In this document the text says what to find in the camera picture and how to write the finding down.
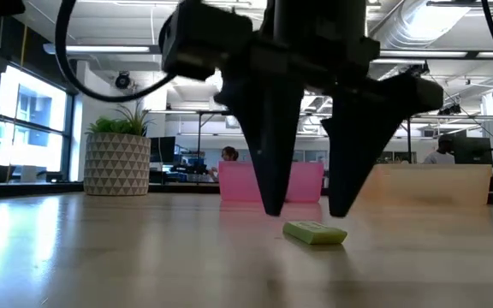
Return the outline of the black aluminium rig frame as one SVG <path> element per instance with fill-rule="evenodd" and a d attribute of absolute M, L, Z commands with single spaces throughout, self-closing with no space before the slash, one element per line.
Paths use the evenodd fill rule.
<path fill-rule="evenodd" d="M 78 193 L 83 191 L 81 182 L 66 183 L 0 183 L 0 198 L 11 198 L 28 195 L 47 195 L 58 193 Z M 218 186 L 207 185 L 181 185 L 172 183 L 168 186 L 150 185 L 149 193 L 197 193 L 197 194 L 219 194 Z M 488 194 L 487 204 L 493 205 L 493 192 Z"/>

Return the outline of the black overhead light rail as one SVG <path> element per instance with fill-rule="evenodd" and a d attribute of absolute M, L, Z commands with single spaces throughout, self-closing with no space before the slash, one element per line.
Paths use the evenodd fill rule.
<path fill-rule="evenodd" d="M 134 54 L 134 55 L 160 55 L 168 54 L 192 54 L 195 56 L 220 57 L 224 58 L 230 55 L 248 52 L 250 46 L 239 50 L 217 50 L 206 48 L 182 48 L 178 50 L 161 50 L 157 45 L 67 45 L 66 53 L 68 55 L 102 55 L 102 54 Z M 493 61 L 493 51 L 477 50 L 380 50 L 375 54 L 365 53 L 364 57 L 371 60 L 375 59 L 466 59 L 466 60 L 486 60 Z"/>

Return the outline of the seated person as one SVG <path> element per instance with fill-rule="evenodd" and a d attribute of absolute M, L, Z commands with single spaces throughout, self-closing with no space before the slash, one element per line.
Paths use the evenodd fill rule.
<path fill-rule="evenodd" d="M 239 152 L 232 146 L 226 146 L 222 149 L 221 158 L 223 161 L 236 161 L 239 157 Z M 208 169 L 208 174 L 213 181 L 218 182 L 218 169 L 213 167 Z"/>

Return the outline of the orange translucent plastic bin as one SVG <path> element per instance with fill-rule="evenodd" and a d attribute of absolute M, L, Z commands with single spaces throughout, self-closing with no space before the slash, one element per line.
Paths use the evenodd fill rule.
<path fill-rule="evenodd" d="M 487 203 L 491 176 L 485 164 L 377 164 L 359 197 L 479 206 Z"/>

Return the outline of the potted plant triangle-patterned pot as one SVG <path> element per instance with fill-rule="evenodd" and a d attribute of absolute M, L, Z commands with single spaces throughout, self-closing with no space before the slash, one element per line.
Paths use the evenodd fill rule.
<path fill-rule="evenodd" d="M 118 104 L 118 118 L 100 117 L 86 132 L 83 187 L 88 195 L 142 196 L 149 190 L 149 110 Z"/>

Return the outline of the round black ceiling spotlight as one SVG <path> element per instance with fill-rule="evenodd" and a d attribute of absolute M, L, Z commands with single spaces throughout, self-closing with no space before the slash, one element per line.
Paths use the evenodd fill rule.
<path fill-rule="evenodd" d="M 115 79 L 115 86 L 118 89 L 125 90 L 128 89 L 132 84 L 130 79 L 130 73 L 128 71 L 120 71 Z"/>

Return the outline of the black computer monitor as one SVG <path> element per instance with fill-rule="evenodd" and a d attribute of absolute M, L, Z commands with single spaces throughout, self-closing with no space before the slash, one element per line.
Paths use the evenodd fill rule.
<path fill-rule="evenodd" d="M 173 163 L 175 158 L 175 137 L 151 138 L 151 163 Z"/>
<path fill-rule="evenodd" d="M 453 149 L 456 164 L 493 164 L 489 138 L 455 138 Z"/>

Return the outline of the black background rig frame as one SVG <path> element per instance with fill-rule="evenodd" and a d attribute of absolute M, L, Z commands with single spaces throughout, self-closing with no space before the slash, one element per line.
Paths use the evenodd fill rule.
<path fill-rule="evenodd" d="M 225 146 L 233 146 L 240 132 L 239 128 L 227 127 L 227 119 L 230 116 L 224 110 L 199 110 L 197 126 L 197 151 L 207 149 L 221 150 Z"/>
<path fill-rule="evenodd" d="M 411 118 L 407 118 L 407 124 L 405 130 L 407 131 L 407 153 L 408 163 L 413 164 L 413 152 L 412 152 L 412 134 L 411 134 Z"/>

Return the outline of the large window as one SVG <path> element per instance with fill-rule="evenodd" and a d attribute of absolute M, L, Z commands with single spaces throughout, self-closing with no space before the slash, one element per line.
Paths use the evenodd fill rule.
<path fill-rule="evenodd" d="M 14 66 L 0 73 L 0 166 L 6 181 L 37 171 L 62 172 L 69 143 L 70 96 Z"/>

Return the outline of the person in light top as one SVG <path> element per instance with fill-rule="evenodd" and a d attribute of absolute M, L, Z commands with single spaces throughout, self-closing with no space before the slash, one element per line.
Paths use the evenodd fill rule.
<path fill-rule="evenodd" d="M 455 164 L 453 152 L 453 138 L 444 134 L 438 139 L 437 148 L 423 161 L 423 164 Z"/>

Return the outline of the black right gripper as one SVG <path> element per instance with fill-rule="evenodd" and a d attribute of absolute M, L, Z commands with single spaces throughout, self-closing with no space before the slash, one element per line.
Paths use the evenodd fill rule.
<path fill-rule="evenodd" d="M 332 74 L 363 80 L 339 85 L 332 117 L 322 121 L 330 139 L 329 210 L 348 214 L 397 128 L 443 106 L 443 88 L 409 74 L 372 80 L 370 62 L 380 43 L 365 35 L 368 0 L 267 0 L 260 38 Z M 225 78 L 215 100 L 239 122 L 251 154 L 264 211 L 281 214 L 294 154 L 304 88 L 285 78 Z"/>

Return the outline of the lime green eraser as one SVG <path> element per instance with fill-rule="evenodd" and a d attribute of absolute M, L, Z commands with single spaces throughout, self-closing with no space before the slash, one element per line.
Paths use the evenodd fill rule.
<path fill-rule="evenodd" d="M 307 245 L 340 245 L 347 238 L 347 231 L 314 221 L 285 222 L 282 231 Z"/>

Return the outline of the pink translucent plastic bin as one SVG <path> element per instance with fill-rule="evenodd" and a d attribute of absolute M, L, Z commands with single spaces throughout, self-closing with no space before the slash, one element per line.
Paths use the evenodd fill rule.
<path fill-rule="evenodd" d="M 221 161 L 218 170 L 223 201 L 262 201 L 252 163 Z M 317 203 L 323 189 L 323 178 L 324 166 L 321 163 L 293 162 L 285 201 Z"/>

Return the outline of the silver ventilation duct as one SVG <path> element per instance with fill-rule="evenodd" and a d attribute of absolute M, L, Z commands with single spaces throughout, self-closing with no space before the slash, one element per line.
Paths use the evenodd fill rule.
<path fill-rule="evenodd" d="M 424 49 L 448 33 L 471 7 L 456 0 L 401 0 L 371 35 L 382 49 Z"/>

